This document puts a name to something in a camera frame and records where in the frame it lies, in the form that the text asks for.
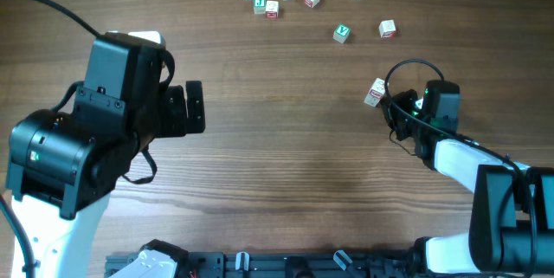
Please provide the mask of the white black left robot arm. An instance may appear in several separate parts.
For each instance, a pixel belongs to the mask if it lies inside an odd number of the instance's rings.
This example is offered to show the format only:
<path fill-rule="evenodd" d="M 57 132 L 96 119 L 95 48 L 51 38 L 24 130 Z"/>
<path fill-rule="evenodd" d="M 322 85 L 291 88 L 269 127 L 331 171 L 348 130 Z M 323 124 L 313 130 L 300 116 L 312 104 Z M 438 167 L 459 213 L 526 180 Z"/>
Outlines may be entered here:
<path fill-rule="evenodd" d="M 119 179 L 150 143 L 205 130 L 200 81 L 173 85 L 175 61 L 157 32 L 108 32 L 86 76 L 11 131 L 7 213 L 19 243 L 15 277 L 83 277 L 99 221 Z"/>

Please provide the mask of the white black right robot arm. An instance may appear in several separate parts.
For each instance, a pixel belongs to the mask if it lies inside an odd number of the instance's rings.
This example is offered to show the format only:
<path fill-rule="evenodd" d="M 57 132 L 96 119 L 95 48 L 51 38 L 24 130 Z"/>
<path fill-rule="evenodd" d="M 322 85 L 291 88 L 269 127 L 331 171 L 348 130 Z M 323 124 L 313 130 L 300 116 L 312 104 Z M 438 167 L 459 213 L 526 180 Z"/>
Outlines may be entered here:
<path fill-rule="evenodd" d="M 423 96 L 409 90 L 382 101 L 398 140 L 412 138 L 431 170 L 473 193 L 468 232 L 423 244 L 436 275 L 553 272 L 553 170 L 511 161 L 457 134 L 460 88 L 429 81 Z"/>

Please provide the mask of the plain white picture block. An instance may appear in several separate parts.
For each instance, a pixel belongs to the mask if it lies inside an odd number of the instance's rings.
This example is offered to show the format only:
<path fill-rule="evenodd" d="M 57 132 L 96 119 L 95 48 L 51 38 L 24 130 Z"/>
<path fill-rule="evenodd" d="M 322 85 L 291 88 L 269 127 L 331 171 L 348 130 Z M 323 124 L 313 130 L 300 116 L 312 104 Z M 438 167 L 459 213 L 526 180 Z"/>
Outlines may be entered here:
<path fill-rule="evenodd" d="M 380 100 L 383 98 L 383 94 L 378 92 L 377 90 L 371 89 L 369 93 L 367 93 L 364 103 L 371 107 L 376 107 L 377 104 L 380 102 Z"/>

